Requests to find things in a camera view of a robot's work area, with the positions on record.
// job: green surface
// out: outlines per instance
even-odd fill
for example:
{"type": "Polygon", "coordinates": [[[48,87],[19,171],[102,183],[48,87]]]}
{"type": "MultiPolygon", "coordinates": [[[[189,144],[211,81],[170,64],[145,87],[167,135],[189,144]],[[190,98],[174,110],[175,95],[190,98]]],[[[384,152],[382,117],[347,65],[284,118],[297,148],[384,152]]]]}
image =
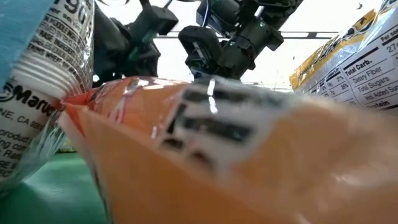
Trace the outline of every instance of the green surface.
{"type": "Polygon", "coordinates": [[[0,199],[1,224],[106,223],[89,170],[77,153],[56,154],[0,199]]]}

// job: plastic wrap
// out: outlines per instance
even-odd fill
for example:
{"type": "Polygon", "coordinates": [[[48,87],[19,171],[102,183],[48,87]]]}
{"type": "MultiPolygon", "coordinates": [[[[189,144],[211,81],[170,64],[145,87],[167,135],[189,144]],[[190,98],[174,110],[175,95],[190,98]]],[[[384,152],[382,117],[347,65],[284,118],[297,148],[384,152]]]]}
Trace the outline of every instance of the plastic wrap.
{"type": "Polygon", "coordinates": [[[40,134],[30,140],[30,144],[21,151],[3,149],[3,158],[14,159],[0,161],[0,198],[17,187],[21,181],[38,171],[59,149],[65,141],[65,133],[57,124],[59,113],[52,113],[40,134]]]}
{"type": "Polygon", "coordinates": [[[58,152],[76,152],[76,150],[73,147],[73,144],[69,141],[69,139],[66,139],[58,152]]]}
{"type": "Polygon", "coordinates": [[[398,1],[380,3],[296,69],[294,92],[397,114],[398,1]]]}
{"type": "MultiPolygon", "coordinates": [[[[9,35],[11,31],[20,31],[20,36],[9,43],[0,37],[0,57],[1,49],[5,49],[5,53],[15,51],[11,55],[14,57],[12,63],[7,61],[9,56],[0,58],[0,65],[8,63],[2,69],[9,75],[4,87],[0,79],[0,192],[10,191],[62,146],[65,138],[60,128],[51,124],[56,120],[52,116],[56,116],[54,113],[62,98],[91,88],[94,1],[56,0],[51,3],[52,7],[46,8],[47,13],[40,17],[42,22],[34,27],[36,32],[22,55],[19,55],[19,47],[25,44],[22,41],[25,36],[21,36],[25,31],[19,29],[25,30],[26,24],[4,30],[5,39],[13,36],[9,35]]],[[[15,5],[10,4],[6,1],[0,6],[5,5],[10,11],[12,7],[24,11],[30,6],[30,3],[21,6],[18,0],[15,5]]],[[[15,22],[13,15],[0,14],[0,18],[2,16],[7,16],[4,18],[7,26],[15,22]]]]}
{"type": "Polygon", "coordinates": [[[396,223],[398,120],[220,78],[128,78],[59,123],[115,223],[396,223]]]}

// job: black mechanical part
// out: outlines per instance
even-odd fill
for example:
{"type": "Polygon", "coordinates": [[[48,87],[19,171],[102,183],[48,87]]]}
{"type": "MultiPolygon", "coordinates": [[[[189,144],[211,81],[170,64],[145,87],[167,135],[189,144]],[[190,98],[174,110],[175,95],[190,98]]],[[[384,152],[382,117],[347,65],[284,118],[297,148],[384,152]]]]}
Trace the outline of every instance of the black mechanical part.
{"type": "Polygon", "coordinates": [[[142,12],[126,26],[106,17],[96,5],[94,32],[94,71],[99,77],[93,87],[129,76],[157,77],[160,52],[153,38],[168,34],[178,19],[167,8],[151,6],[140,0],[142,12]]]}
{"type": "Polygon", "coordinates": [[[202,0],[197,23],[208,25],[228,41],[218,41],[214,32],[186,27],[178,35],[188,54],[185,63],[194,78],[219,75],[239,80],[265,47],[276,50],[284,41],[278,31],[303,0],[202,0]],[[207,1],[210,10],[206,13],[207,1]]]}

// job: cable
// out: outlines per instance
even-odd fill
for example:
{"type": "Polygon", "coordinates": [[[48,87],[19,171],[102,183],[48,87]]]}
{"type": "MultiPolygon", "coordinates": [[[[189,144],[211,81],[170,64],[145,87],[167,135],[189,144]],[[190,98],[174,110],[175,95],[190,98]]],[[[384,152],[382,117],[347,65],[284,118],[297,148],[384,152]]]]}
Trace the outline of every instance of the cable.
{"type": "Polygon", "coordinates": [[[205,12],[205,16],[203,18],[203,22],[201,24],[202,27],[206,27],[207,25],[207,21],[210,17],[211,11],[210,11],[210,0],[206,0],[206,12],[205,12]]]}
{"type": "Polygon", "coordinates": [[[362,9],[362,3],[361,3],[361,1],[359,1],[359,6],[358,6],[358,8],[356,9],[356,10],[360,10],[360,9],[362,9]]]}
{"type": "Polygon", "coordinates": [[[172,2],[173,2],[173,0],[167,1],[166,5],[164,5],[163,8],[167,9],[172,2]]]}
{"type": "Polygon", "coordinates": [[[100,3],[102,3],[102,4],[104,4],[104,5],[107,5],[107,6],[109,6],[109,4],[108,3],[105,3],[104,2],[104,0],[98,0],[100,3]]]}
{"type": "Polygon", "coordinates": [[[264,6],[259,6],[256,13],[254,14],[257,19],[261,19],[262,12],[264,12],[264,6]]]}

